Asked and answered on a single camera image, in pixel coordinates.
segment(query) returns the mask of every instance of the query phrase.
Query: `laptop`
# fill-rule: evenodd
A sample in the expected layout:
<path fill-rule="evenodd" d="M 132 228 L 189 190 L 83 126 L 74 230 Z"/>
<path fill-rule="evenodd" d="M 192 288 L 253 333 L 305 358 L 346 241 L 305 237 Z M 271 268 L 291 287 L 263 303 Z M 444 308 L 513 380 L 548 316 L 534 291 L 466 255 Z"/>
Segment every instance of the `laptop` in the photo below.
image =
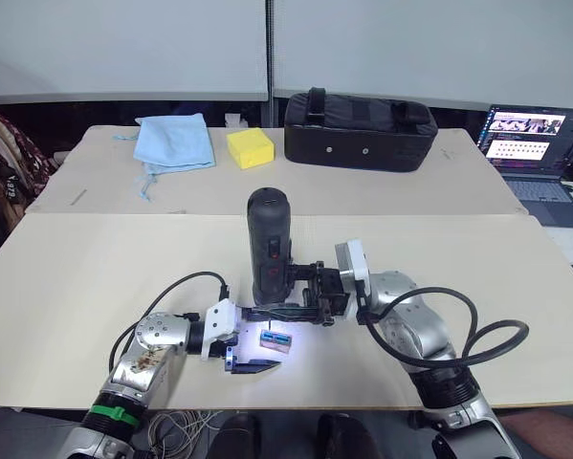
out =
<path fill-rule="evenodd" d="M 477 146 L 542 225 L 573 228 L 561 184 L 573 161 L 573 109 L 493 105 Z"/>

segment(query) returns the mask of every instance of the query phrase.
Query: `person's shoe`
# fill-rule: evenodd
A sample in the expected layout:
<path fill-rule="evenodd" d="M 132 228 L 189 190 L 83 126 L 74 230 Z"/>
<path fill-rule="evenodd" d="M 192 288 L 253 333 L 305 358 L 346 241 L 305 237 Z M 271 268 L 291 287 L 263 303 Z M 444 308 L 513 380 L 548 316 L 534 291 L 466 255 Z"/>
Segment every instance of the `person's shoe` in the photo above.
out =
<path fill-rule="evenodd" d="M 323 414 L 318 420 L 316 459 L 382 459 L 363 424 L 341 414 Z"/>
<path fill-rule="evenodd" d="M 250 414 L 236 414 L 220 427 L 207 459 L 256 459 L 260 455 L 260 424 Z"/>

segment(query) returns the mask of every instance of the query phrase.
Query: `gray wall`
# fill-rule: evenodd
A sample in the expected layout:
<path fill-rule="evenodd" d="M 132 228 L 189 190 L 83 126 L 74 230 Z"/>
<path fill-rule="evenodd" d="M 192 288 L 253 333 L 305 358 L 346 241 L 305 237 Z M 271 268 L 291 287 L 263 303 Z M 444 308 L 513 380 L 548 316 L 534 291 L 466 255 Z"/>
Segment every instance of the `gray wall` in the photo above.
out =
<path fill-rule="evenodd" d="M 573 107 L 573 0 L 275 0 L 275 93 Z"/>
<path fill-rule="evenodd" d="M 265 99 L 263 0 L 0 0 L 0 102 Z"/>

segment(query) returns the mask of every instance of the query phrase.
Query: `floor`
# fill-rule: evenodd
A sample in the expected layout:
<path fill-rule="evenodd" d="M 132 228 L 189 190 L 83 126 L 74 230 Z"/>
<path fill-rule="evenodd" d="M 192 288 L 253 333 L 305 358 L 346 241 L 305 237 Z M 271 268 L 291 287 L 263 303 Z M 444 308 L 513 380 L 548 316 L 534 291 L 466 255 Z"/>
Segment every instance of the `floor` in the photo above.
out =
<path fill-rule="evenodd" d="M 573 417 L 573 406 L 553 408 Z M 234 412 L 225 412 L 212 423 L 220 426 Z M 255 411 L 262 428 L 262 456 L 272 459 L 304 459 L 313 457 L 313 439 L 320 411 L 263 410 Z M 375 438 L 383 455 L 389 459 L 433 459 L 430 448 L 434 432 L 412 430 L 406 412 L 354 411 L 349 415 L 360 419 Z M 79 417 L 74 413 L 71 418 Z M 76 426 L 74 421 L 17 412 L 0 408 L 0 459 L 46 459 L 47 451 L 57 447 L 67 433 Z M 206 430 L 192 459 L 202 459 L 214 433 Z M 543 459 L 530 447 L 514 437 L 524 459 Z M 145 432 L 133 437 L 135 448 L 147 448 Z"/>

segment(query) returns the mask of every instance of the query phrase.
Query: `drawstring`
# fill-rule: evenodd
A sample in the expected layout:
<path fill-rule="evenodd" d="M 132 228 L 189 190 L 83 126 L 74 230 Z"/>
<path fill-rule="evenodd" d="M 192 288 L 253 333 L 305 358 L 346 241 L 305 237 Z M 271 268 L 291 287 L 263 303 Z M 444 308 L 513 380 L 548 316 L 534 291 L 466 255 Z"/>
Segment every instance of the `drawstring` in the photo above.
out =
<path fill-rule="evenodd" d="M 134 136 L 112 136 L 112 139 L 115 141 L 136 141 L 139 136 L 139 134 Z"/>
<path fill-rule="evenodd" d="M 156 184 L 156 176 L 154 174 L 148 174 L 145 178 L 145 184 L 143 184 L 142 191 L 140 191 L 140 197 L 145 199 L 148 203 L 150 202 L 150 198 L 146 192 L 148 191 L 148 187 L 152 184 Z"/>

